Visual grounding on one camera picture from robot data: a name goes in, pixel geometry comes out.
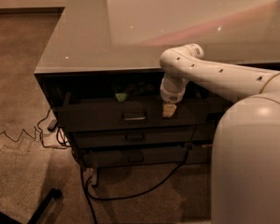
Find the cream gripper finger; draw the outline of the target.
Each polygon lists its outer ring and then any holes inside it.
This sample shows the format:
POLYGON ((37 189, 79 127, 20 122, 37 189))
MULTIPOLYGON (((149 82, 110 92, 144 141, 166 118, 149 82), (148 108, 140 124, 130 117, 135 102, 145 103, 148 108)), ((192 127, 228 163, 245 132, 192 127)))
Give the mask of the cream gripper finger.
POLYGON ((171 118, 176 111, 176 104, 163 103, 162 116, 166 119, 171 118))

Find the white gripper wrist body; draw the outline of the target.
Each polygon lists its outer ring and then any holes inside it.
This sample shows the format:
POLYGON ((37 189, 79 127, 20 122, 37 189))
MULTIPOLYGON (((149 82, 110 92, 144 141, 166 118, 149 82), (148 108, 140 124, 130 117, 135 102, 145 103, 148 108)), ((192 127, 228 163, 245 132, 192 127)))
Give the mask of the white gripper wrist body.
POLYGON ((179 103, 185 94, 188 82, 182 78, 164 77, 161 81, 161 98, 167 104, 179 103))

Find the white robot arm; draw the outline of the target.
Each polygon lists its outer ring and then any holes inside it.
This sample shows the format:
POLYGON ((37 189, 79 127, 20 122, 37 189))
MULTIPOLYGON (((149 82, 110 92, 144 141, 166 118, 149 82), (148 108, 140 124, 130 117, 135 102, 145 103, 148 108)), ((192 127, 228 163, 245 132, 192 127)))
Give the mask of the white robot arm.
POLYGON ((160 57, 163 107, 189 82, 233 103, 220 119, 211 161, 212 224, 280 224, 280 71, 204 59, 197 44, 160 57))

